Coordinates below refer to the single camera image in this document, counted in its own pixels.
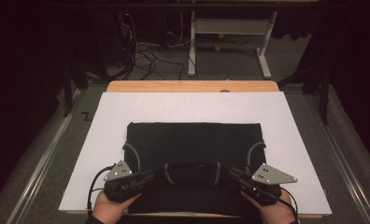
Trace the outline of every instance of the human hand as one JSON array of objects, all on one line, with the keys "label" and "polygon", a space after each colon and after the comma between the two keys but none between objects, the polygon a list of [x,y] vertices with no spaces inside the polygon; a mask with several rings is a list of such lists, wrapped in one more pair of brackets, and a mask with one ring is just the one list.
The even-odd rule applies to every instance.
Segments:
[{"label": "human hand", "polygon": [[[246,193],[241,191],[241,194],[246,197],[252,204],[254,204],[261,212],[264,223],[266,224],[289,224],[295,221],[295,217],[290,207],[281,202],[276,202],[272,205],[261,206],[255,200],[253,200]],[[281,190],[280,199],[284,202],[291,204],[290,194]]]},{"label": "human hand", "polygon": [[105,224],[115,224],[121,219],[124,210],[132,204],[139,195],[140,194],[123,203],[114,203],[110,201],[104,191],[101,190],[95,200],[92,215]]}]

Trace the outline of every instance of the folded shirt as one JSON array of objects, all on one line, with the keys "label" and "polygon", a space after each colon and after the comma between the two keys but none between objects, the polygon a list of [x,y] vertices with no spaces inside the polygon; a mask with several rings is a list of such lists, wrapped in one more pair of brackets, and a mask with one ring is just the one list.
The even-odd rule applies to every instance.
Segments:
[{"label": "folded shirt", "polygon": [[129,214],[185,212],[258,217],[240,194],[230,167],[250,172],[266,162],[261,125],[228,123],[130,123],[124,160],[134,173],[155,179]]}]

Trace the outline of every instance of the black cable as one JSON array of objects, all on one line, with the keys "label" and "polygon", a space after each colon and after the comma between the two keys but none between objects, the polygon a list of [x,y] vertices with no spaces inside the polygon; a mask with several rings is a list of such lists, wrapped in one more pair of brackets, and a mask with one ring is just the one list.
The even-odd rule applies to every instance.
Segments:
[{"label": "black cable", "polygon": [[290,196],[291,196],[291,198],[292,198],[292,200],[293,200],[293,203],[295,203],[295,218],[296,218],[296,220],[298,220],[298,204],[296,203],[296,200],[295,200],[295,198],[292,196],[292,194],[290,194],[290,192],[289,191],[287,191],[286,189],[284,189]]},{"label": "black cable", "polygon": [[271,197],[271,198],[273,198],[273,199],[275,199],[275,200],[277,200],[278,202],[283,203],[284,205],[288,206],[292,210],[292,213],[293,213],[293,216],[295,217],[295,220],[298,220],[298,205],[296,203],[295,198],[293,198],[293,196],[288,191],[287,191],[287,193],[289,193],[290,196],[292,197],[293,202],[295,203],[296,209],[293,208],[293,206],[290,203],[285,202],[284,200],[276,197],[275,195],[273,195],[273,194],[271,194],[271,193],[269,193],[269,192],[267,192],[265,190],[260,189],[260,192],[263,193],[263,194],[265,194],[265,195],[267,195],[267,196],[269,196],[269,197]]},{"label": "black cable", "polygon": [[94,188],[94,184],[95,184],[95,181],[97,180],[98,176],[100,176],[100,174],[102,174],[103,172],[105,171],[108,171],[108,170],[112,170],[112,168],[114,167],[115,165],[112,165],[112,166],[108,166],[104,169],[102,169],[100,172],[98,172],[98,174],[94,177],[94,180],[92,181],[92,184],[90,185],[90,189],[89,189],[89,195],[88,195],[88,198],[87,198],[87,214],[89,216],[92,215],[93,213],[93,210],[92,210],[92,192],[93,192],[93,188]]},{"label": "black cable", "polygon": [[142,52],[138,52],[138,54],[141,54],[143,55],[144,57],[141,57],[141,58],[145,58],[149,61],[149,63],[145,64],[145,65],[137,65],[138,68],[140,69],[143,69],[143,70],[147,70],[147,68],[144,68],[144,66],[148,66],[148,73],[146,75],[144,75],[142,78],[140,78],[140,80],[145,80],[150,74],[154,73],[154,70],[156,68],[156,62],[155,62],[155,58],[151,58],[149,56],[147,56],[144,52],[147,52],[147,51],[142,51]]},{"label": "black cable", "polygon": [[[135,67],[135,55],[133,54],[132,55],[133,57],[132,57],[132,60],[131,60],[131,62],[132,62],[132,64],[133,64],[133,68]],[[132,74],[132,72],[133,72],[133,68],[132,68],[132,70],[131,71],[129,71],[128,73],[126,73],[126,75],[124,76],[124,78],[123,78],[123,80],[127,80],[127,79],[129,79],[129,76]]]},{"label": "black cable", "polygon": [[133,62],[133,59],[130,59],[126,66],[123,68],[123,70],[113,75],[112,77],[116,79],[117,77],[125,76],[126,74],[131,73],[133,71],[134,66],[135,64]]},{"label": "black cable", "polygon": [[153,47],[152,47],[152,45],[150,45],[150,52],[151,52],[151,54],[153,55],[153,57],[155,57],[155,59],[156,59],[156,60],[158,60],[158,61],[160,61],[160,62],[162,62],[162,63],[171,63],[171,64],[181,65],[181,70],[179,71],[178,80],[180,80],[180,79],[181,79],[182,71],[184,70],[185,64],[183,64],[183,63],[173,63],[173,62],[165,61],[165,60],[163,60],[163,59],[158,58],[158,57],[153,53]]},{"label": "black cable", "polygon": [[[199,36],[211,39],[213,41],[213,45],[214,45],[214,40],[216,40],[216,41],[220,41],[220,42],[223,42],[223,43],[228,43],[228,44],[234,44],[234,45],[240,45],[241,46],[241,45],[246,45],[253,38],[253,35],[226,35],[223,38],[217,38],[217,37],[211,36],[211,35],[199,35]],[[233,42],[233,41],[224,40],[224,39],[226,39],[228,37],[231,37],[231,36],[248,36],[249,38],[245,42],[242,42],[242,43],[236,43],[236,42]]]},{"label": "black cable", "polygon": [[92,192],[95,192],[96,190],[100,190],[100,189],[93,189]]},{"label": "black cable", "polygon": [[[136,67],[138,67],[138,68],[139,67],[147,67],[147,66],[151,66],[153,63],[156,63],[155,62],[155,58],[148,56],[146,53],[150,53],[150,52],[147,52],[147,51],[138,52],[138,54],[141,54],[143,57],[138,57],[138,58],[135,59],[135,66]],[[149,61],[149,63],[146,63],[146,64],[136,64],[136,61],[138,61],[140,59],[147,59]]]},{"label": "black cable", "polygon": [[194,63],[194,61],[192,60],[191,58],[191,55],[188,54],[188,58],[189,58],[189,61],[191,61],[191,63],[193,64],[194,66],[194,75],[196,76],[196,80],[199,80],[199,76],[197,75],[197,68],[196,68],[196,64]]}]

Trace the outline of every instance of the floor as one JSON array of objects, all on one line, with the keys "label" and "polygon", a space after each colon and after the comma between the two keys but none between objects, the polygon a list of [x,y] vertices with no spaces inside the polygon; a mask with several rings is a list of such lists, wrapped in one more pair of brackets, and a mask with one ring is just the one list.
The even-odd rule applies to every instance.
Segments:
[{"label": "floor", "polygon": [[[161,59],[154,73],[146,79],[200,80],[259,80],[263,79],[254,53],[262,43],[258,36],[228,36],[225,42],[210,37],[197,37],[196,77],[186,74],[187,47],[162,49],[153,46],[150,57]],[[308,38],[291,40],[289,37],[271,39],[266,59],[272,80],[290,76],[298,64]],[[139,46],[138,52],[149,50]],[[148,73],[142,65],[146,58],[138,56],[139,67],[129,79],[140,79]],[[107,67],[115,73],[115,66]],[[91,122],[107,83],[94,81],[87,90],[74,92],[74,107],[68,118],[63,118],[63,93],[59,108],[45,125],[33,144],[24,153],[16,170],[0,194],[0,223],[83,223],[86,216],[69,215],[57,210],[63,191],[78,158]],[[329,125],[318,116],[318,95],[303,95],[302,84],[282,88],[292,110],[307,152],[315,166],[333,214],[320,219],[302,219],[302,223],[370,223],[370,155],[354,131],[340,100],[330,88],[328,107]],[[142,220],[124,219],[125,222]],[[149,223],[162,222],[149,219]]]}]

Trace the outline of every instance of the power cord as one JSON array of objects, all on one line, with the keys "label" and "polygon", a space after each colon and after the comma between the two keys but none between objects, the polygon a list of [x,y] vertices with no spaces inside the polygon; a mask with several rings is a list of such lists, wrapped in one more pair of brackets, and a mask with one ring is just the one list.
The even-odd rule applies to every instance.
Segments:
[{"label": "power cord", "polygon": [[104,169],[102,169],[100,172],[98,172],[98,174],[94,177],[94,180],[92,181],[92,184],[90,185],[90,189],[89,189],[89,195],[88,195],[88,198],[87,198],[87,214],[89,216],[92,215],[93,213],[93,210],[92,210],[92,192],[95,191],[96,189],[93,189],[94,188],[94,184],[95,184],[95,181],[97,181],[97,178],[98,176],[100,176],[103,172],[105,171],[110,171],[112,170],[112,168],[115,166],[112,165],[112,166],[108,166]]},{"label": "power cord", "polygon": [[148,43],[148,44],[147,43],[140,43],[140,44],[138,44],[138,46],[146,46],[147,48],[138,51],[138,54],[141,54],[143,57],[138,57],[137,59],[138,60],[139,59],[146,59],[146,60],[149,61],[146,64],[142,64],[142,65],[137,64],[136,65],[137,68],[140,68],[140,69],[143,69],[143,70],[147,70],[148,71],[148,73],[146,75],[144,75],[141,78],[141,80],[146,79],[151,74],[157,74],[160,77],[162,77],[162,79],[165,79],[165,77],[163,75],[161,75],[160,73],[158,73],[158,72],[155,71],[156,66],[157,66],[157,61],[159,61],[161,63],[171,63],[171,64],[180,65],[181,66],[181,69],[179,71],[179,77],[178,77],[180,79],[180,76],[181,76],[181,74],[182,74],[182,72],[184,70],[185,64],[183,64],[183,63],[169,62],[169,61],[166,61],[166,60],[163,60],[163,59],[159,58],[154,53],[153,46],[152,46],[151,43]]}]

